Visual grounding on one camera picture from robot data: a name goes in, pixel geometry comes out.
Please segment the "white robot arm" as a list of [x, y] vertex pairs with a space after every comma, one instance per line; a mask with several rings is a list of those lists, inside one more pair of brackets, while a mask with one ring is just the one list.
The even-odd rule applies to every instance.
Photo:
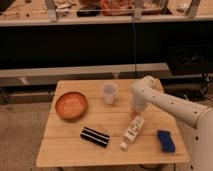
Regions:
[[192, 171], [213, 171], [213, 108], [159, 92], [156, 85], [155, 78], [146, 76], [130, 86], [133, 109], [141, 111], [151, 103], [194, 128]]

